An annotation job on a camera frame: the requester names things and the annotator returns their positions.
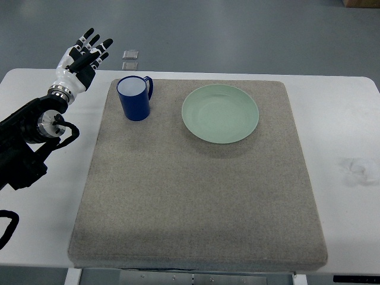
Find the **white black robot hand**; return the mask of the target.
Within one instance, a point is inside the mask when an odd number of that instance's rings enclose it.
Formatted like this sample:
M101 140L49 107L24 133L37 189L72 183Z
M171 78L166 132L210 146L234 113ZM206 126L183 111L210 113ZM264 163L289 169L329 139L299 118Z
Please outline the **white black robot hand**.
M96 70L109 56L107 50L113 44L112 39L100 42L100 36L94 34L94 29L86 31L73 46L69 47L56 68L55 86L69 90L76 96L88 90Z

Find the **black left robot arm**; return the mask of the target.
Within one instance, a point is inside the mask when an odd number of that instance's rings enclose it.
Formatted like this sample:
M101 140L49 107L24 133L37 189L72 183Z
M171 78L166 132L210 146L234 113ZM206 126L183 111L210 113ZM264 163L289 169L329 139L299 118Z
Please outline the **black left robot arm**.
M62 116L73 101L69 89L53 85L1 122L1 188L31 186L47 173L48 156L79 137L79 129Z

